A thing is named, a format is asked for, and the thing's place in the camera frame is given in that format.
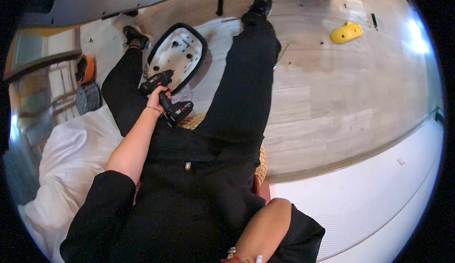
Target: cordless drill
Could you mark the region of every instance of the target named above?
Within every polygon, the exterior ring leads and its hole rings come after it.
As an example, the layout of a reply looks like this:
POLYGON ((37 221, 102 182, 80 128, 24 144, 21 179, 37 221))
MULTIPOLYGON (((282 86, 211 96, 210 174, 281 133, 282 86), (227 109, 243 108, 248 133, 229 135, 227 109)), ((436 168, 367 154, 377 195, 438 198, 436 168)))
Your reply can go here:
MULTIPOLYGON (((139 90, 144 96, 150 95, 158 86, 167 86, 171 82, 171 78, 174 75, 173 70, 166 70, 157 73, 147 79, 146 82, 142 83, 139 90)), ((184 101, 172 104, 167 98, 166 92, 160 92, 160 105, 164 108, 165 117, 168 119, 168 125, 174 127, 181 120, 183 120, 193 110, 193 102, 184 101)))

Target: hand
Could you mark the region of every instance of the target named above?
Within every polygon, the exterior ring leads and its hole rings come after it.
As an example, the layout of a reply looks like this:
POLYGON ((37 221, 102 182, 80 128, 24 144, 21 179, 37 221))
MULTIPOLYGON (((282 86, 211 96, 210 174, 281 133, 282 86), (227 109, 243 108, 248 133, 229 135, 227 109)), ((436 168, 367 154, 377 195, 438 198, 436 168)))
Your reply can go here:
POLYGON ((164 112, 164 109, 163 107, 160 105, 160 96, 159 94, 161 92, 164 92, 164 91, 167 91, 166 92, 166 96, 167 98, 172 101, 172 96, 171 96, 171 90, 173 88, 172 87, 164 87, 164 86, 158 86, 158 88, 156 88, 151 94, 150 94, 150 98, 148 99, 148 102, 147 102, 147 107, 153 107, 153 108, 157 108, 158 110, 164 112))

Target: woven stool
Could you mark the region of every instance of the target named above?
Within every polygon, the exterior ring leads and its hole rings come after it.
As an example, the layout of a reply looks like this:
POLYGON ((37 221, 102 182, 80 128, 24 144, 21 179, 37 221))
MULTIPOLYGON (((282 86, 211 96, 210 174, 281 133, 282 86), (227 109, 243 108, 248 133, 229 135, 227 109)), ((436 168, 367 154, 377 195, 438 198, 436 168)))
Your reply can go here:
MULTIPOLYGON (((178 126, 184 129, 196 129, 197 126, 204 120, 206 113, 199 113, 193 116, 186 117, 181 121, 178 126)), ((267 155, 265 154, 265 149, 261 145, 261 154, 259 156, 259 166, 256 168, 255 175, 258 176, 258 186, 262 184, 267 174, 267 155)))

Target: white wall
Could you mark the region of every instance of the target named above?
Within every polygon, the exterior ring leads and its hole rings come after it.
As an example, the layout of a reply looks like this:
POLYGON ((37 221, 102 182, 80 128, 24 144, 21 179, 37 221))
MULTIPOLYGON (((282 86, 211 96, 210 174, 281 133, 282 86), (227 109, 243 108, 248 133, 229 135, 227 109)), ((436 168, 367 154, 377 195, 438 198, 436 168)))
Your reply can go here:
POLYGON ((273 184, 271 196, 291 200, 326 228, 318 261, 390 262, 428 202, 442 137, 441 125, 430 120, 378 156, 326 175, 273 184))

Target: person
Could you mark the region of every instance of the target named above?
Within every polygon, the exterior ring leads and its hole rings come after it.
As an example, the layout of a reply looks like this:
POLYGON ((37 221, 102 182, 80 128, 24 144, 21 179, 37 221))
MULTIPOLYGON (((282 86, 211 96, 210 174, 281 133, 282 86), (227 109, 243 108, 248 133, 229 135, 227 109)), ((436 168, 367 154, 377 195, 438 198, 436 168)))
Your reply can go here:
POLYGON ((140 94, 147 37, 124 27, 128 50, 102 94, 125 138, 71 223, 60 246, 65 262, 316 261, 324 228, 290 201, 265 205, 252 192, 281 50, 267 21, 271 6, 254 0, 242 16, 244 29, 195 130, 160 118, 158 94, 171 98, 166 87, 149 99, 140 94))

